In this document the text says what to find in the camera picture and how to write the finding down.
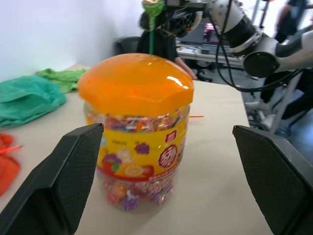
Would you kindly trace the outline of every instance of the desk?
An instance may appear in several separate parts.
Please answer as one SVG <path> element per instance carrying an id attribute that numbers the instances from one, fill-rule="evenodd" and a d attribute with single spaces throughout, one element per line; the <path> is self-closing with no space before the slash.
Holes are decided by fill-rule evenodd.
<path id="1" fill-rule="evenodd" d="M 184 44 L 178 44 L 178 55 L 183 59 L 200 60 L 206 62 L 215 62 L 215 55 L 205 55 L 201 53 L 201 49 L 195 46 L 189 46 Z M 242 61 L 235 57 L 228 57 L 229 64 L 235 67 L 243 67 Z M 226 64 L 224 56 L 219 56 L 219 63 Z"/>
<path id="2" fill-rule="evenodd" d="M 190 120 L 176 193 L 169 203 L 151 213 L 118 211 L 105 202 L 95 177 L 76 235 L 272 234 L 246 182 L 232 135 L 233 125 L 248 126 L 241 94 L 229 86 L 195 81 L 191 114 L 205 118 Z M 6 130 L 24 147 L 14 154 L 22 169 L 0 198 L 0 211 L 62 135 L 83 125 L 83 101 L 71 93 L 57 111 Z"/>

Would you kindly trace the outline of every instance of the orange cloth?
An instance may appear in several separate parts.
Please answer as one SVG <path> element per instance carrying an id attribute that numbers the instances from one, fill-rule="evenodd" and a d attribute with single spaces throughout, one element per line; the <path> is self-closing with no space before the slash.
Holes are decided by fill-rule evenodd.
<path id="1" fill-rule="evenodd" d="M 0 133 L 0 149 L 9 148 L 13 141 L 13 136 Z M 20 168 L 20 164 L 11 156 L 0 154 L 0 196 L 10 187 Z"/>

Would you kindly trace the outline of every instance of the orange lid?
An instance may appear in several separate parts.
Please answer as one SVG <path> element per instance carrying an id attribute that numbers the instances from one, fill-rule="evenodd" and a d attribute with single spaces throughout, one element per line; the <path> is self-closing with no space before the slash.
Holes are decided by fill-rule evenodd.
<path id="1" fill-rule="evenodd" d="M 174 63 L 133 53 L 111 57 L 88 70 L 78 91 L 104 114 L 158 116 L 190 104 L 194 85 Z"/>

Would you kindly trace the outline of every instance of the green lollipop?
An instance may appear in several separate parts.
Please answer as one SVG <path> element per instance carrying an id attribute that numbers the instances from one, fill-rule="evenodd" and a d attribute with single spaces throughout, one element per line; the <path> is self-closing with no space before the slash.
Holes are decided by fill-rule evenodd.
<path id="1" fill-rule="evenodd" d="M 149 53 L 152 55 L 154 50 L 153 45 L 154 45 L 154 29 L 156 26 L 156 17 L 163 11 L 165 3 L 163 0 L 143 0 L 142 6 L 149 17 L 149 28 L 150 28 Z"/>

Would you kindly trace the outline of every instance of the monitor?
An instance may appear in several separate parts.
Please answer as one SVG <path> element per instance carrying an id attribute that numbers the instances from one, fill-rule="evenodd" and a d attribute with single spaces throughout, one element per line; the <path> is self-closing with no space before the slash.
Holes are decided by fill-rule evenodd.
<path id="1" fill-rule="evenodd" d="M 204 26 L 203 43 L 210 45 L 217 45 L 219 38 L 214 30 L 213 24 L 206 23 Z M 228 45 L 228 42 L 223 40 L 224 46 Z"/>
<path id="2" fill-rule="evenodd" d="M 200 23 L 193 31 L 178 40 L 184 44 L 202 45 L 205 23 Z"/>

